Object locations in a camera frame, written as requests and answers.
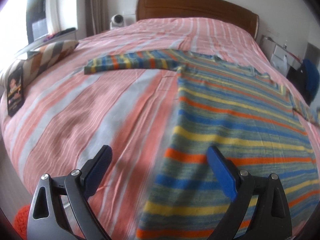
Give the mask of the beige window curtain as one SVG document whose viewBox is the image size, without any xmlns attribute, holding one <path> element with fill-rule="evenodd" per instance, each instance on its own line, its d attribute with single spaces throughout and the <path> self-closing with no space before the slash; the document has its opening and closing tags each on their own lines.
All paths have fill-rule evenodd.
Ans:
<svg viewBox="0 0 320 240">
<path fill-rule="evenodd" d="M 108 29 L 107 0 L 85 0 L 85 15 L 87 36 Z"/>
</svg>

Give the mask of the white window-side desk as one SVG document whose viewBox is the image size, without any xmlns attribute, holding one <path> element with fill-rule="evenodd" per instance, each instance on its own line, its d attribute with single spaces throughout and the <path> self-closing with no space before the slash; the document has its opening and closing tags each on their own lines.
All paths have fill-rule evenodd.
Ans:
<svg viewBox="0 0 320 240">
<path fill-rule="evenodd" d="M 47 44 L 57 42 L 57 41 L 64 41 L 64 40 L 76 40 L 76 31 L 77 29 L 75 27 L 68 28 L 66 30 L 60 31 L 57 34 L 53 35 L 47 35 L 44 37 L 41 37 L 34 41 L 33 43 L 28 44 L 23 49 L 18 51 L 18 55 L 27 53 L 28 51 L 35 50 L 37 48 L 40 48 L 42 46 L 45 46 Z"/>
</svg>

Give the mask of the orange knit object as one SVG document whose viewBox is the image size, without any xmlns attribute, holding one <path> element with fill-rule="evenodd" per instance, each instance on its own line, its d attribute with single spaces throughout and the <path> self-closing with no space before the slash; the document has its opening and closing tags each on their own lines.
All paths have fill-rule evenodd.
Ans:
<svg viewBox="0 0 320 240">
<path fill-rule="evenodd" d="M 27 223 L 29 211 L 30 204 L 21 207 L 14 217 L 13 227 L 23 240 L 27 239 Z"/>
</svg>

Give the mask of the pink striped bed sheet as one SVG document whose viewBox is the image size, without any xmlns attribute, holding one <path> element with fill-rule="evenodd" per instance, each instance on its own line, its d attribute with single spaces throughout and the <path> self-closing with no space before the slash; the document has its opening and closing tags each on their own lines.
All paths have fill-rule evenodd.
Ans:
<svg viewBox="0 0 320 240">
<path fill-rule="evenodd" d="M 65 176 L 109 145 L 111 165 L 89 204 L 112 238 L 136 239 L 177 121 L 177 74 L 166 69 L 86 74 L 84 68 L 98 57 L 165 49 L 251 66 L 285 86 L 317 116 L 247 31 L 208 18 L 141 20 L 79 41 L 70 55 L 23 87 L 24 104 L 12 117 L 6 89 L 1 99 L 2 135 L 29 193 L 34 193 L 42 174 Z M 319 180 L 319 118 L 317 124 L 304 118 L 300 123 L 316 154 Z"/>
</svg>

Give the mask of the blue cloth on chair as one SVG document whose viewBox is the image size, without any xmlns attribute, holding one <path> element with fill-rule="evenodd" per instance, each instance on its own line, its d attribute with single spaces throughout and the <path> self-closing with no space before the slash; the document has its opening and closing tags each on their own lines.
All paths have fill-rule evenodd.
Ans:
<svg viewBox="0 0 320 240">
<path fill-rule="evenodd" d="M 305 101 L 310 105 L 315 99 L 319 89 L 319 71 L 315 64 L 313 64 L 309 59 L 303 60 L 303 67 L 306 73 L 305 91 L 308 95 Z"/>
</svg>

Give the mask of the multicolour striped knit sweater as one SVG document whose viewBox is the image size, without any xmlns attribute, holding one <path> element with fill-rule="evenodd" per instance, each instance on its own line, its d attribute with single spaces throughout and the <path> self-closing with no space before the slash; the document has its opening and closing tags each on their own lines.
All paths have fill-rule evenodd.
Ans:
<svg viewBox="0 0 320 240">
<path fill-rule="evenodd" d="M 207 164 L 210 145 L 252 175 L 277 173 L 294 229 L 310 218 L 319 202 L 318 168 L 300 119 L 318 118 L 285 86 L 251 66 L 173 49 L 98 57 L 84 72 L 116 69 L 177 74 L 177 121 L 136 239 L 202 239 L 217 226 L 229 200 Z"/>
</svg>

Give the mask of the black printed card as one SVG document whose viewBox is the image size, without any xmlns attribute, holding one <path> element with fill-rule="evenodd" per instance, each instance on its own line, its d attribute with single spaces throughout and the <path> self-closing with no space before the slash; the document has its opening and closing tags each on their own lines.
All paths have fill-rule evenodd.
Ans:
<svg viewBox="0 0 320 240">
<path fill-rule="evenodd" d="M 14 116 L 24 104 L 23 68 L 17 67 L 8 77 L 7 110 L 8 116 Z"/>
</svg>

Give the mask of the white bedside shelf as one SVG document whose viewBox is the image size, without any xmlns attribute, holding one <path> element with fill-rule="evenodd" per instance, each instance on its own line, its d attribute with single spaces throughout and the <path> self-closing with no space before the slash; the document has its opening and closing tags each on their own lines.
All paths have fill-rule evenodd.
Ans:
<svg viewBox="0 0 320 240">
<path fill-rule="evenodd" d="M 297 70 L 302 62 L 290 53 L 286 47 L 279 45 L 271 37 L 263 35 L 260 40 L 260 48 L 267 60 L 283 76 L 287 76 L 290 68 Z"/>
</svg>

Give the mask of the chevron patterned pillow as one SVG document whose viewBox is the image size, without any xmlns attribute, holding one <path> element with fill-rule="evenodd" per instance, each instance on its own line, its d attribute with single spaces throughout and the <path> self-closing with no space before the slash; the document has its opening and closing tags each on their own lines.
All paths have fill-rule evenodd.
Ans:
<svg viewBox="0 0 320 240">
<path fill-rule="evenodd" d="M 33 50 L 35 54 L 27 59 L 16 59 L 7 68 L 1 70 L 1 86 L 6 87 L 9 83 L 9 75 L 22 67 L 23 85 L 27 87 L 44 71 L 70 55 L 78 45 L 77 40 L 57 41 Z"/>
</svg>

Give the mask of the brown wooden headboard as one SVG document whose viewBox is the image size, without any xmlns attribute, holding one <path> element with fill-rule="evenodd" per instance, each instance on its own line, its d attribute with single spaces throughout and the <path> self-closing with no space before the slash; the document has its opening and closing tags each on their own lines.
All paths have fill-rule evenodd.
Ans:
<svg viewBox="0 0 320 240">
<path fill-rule="evenodd" d="M 204 17 L 236 25 L 257 38 L 259 16 L 224 0 L 137 0 L 136 20 Z"/>
</svg>

